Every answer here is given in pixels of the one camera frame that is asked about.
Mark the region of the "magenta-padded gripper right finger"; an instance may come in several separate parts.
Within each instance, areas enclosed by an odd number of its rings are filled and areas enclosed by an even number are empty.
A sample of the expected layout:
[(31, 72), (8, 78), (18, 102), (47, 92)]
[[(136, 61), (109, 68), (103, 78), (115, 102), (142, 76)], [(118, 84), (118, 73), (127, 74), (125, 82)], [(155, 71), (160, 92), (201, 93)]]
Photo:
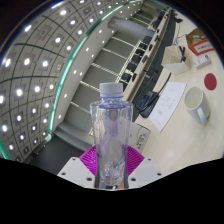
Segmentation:
[(129, 146), (126, 156), (126, 175), (128, 188), (139, 188), (163, 177), (159, 166)]

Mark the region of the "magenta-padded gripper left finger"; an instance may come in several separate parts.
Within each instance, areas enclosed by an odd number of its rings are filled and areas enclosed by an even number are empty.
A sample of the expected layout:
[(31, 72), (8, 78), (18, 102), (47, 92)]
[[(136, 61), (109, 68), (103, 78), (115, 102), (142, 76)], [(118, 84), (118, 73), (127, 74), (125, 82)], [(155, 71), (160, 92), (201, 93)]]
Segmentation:
[(71, 157), (58, 176), (84, 188), (93, 188), (97, 174), (97, 155), (91, 147), (80, 157)]

